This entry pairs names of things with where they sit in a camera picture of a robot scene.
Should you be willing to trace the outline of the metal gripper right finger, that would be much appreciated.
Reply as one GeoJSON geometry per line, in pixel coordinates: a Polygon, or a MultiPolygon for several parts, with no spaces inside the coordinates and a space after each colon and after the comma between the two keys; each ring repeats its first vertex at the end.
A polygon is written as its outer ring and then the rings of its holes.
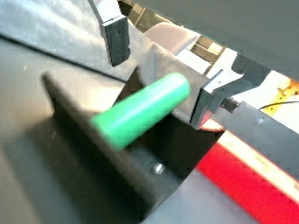
{"type": "Polygon", "coordinates": [[[230,70],[220,69],[200,87],[191,112],[191,126],[198,130],[224,104],[232,112],[238,106],[232,96],[257,88],[270,72],[270,68],[238,54],[230,70]]]}

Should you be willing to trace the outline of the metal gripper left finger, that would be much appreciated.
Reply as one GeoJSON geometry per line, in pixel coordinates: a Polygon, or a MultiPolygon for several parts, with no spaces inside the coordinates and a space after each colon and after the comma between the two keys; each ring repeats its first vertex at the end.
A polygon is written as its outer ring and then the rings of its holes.
{"type": "Polygon", "coordinates": [[[107,56],[112,67],[130,57],[128,21],[118,0],[88,0],[98,19],[100,36],[106,40],[107,56]]]}

